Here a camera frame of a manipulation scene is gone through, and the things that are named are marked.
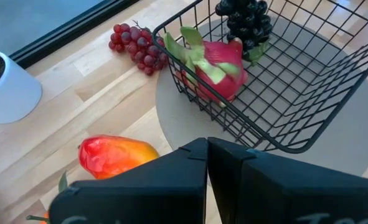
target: black wire basket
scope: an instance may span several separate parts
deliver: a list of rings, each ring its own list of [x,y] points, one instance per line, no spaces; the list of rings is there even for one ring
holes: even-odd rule
[[[243,61],[249,79],[233,102],[224,99],[156,41],[154,44],[169,56],[169,69],[178,91],[236,141],[264,151],[305,152],[368,76],[368,44],[354,50],[360,32],[368,25],[366,1],[351,8],[331,0],[312,1],[310,7],[308,1],[267,1],[273,25],[268,50],[255,66]],[[191,26],[206,41],[226,41],[227,17],[215,14],[217,3],[193,2],[158,26],[153,39],[170,32],[186,47],[178,30]],[[182,71],[225,106],[199,97],[201,90],[190,88],[185,83],[191,81],[183,82],[185,77],[178,75]]]

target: floor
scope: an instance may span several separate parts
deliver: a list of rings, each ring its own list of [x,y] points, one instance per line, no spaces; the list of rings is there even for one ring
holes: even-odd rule
[[[0,125],[1,224],[26,223],[26,215],[44,214],[57,194],[57,182],[65,170],[69,182],[92,179],[77,160],[77,145],[88,136],[126,136],[149,142],[161,155],[172,151],[156,113],[158,74],[147,77],[128,55],[110,52],[108,41],[116,23],[133,24],[134,19],[154,29],[192,2],[142,0],[27,69],[41,82],[44,94],[26,118]],[[305,7],[314,3],[304,2]],[[323,2],[321,12],[326,12],[329,4]],[[357,2],[347,1],[349,7]],[[205,17],[207,11],[207,1],[201,2],[197,7],[199,18]],[[285,13],[290,15],[293,11],[288,9]],[[304,21],[305,15],[299,14],[296,19]],[[182,21],[193,26],[193,12],[183,16]],[[176,20],[169,26],[175,37],[178,25]],[[349,29],[359,26],[358,21],[352,21]],[[368,26],[346,50],[357,49],[367,39]],[[344,40],[342,35],[334,38],[337,44]],[[210,189],[206,223],[221,223]]]
[[[7,55],[102,0],[0,0],[0,51]]]

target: white pot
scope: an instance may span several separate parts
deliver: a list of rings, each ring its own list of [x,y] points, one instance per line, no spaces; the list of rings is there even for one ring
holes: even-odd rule
[[[24,118],[41,99],[41,84],[7,55],[0,52],[5,69],[0,78],[0,123]]]

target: grape cluster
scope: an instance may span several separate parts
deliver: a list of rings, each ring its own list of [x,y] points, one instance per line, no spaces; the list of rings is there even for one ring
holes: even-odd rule
[[[130,27],[128,24],[116,24],[110,36],[109,48],[123,53],[130,53],[131,60],[147,75],[161,70],[167,64],[167,55],[152,44],[152,34],[148,28]],[[158,37],[158,44],[164,47],[164,41]]]
[[[228,16],[230,29],[227,40],[239,37],[243,42],[243,58],[249,50],[268,41],[272,32],[271,18],[266,15],[268,4],[264,0],[221,0],[215,7],[219,16]]]

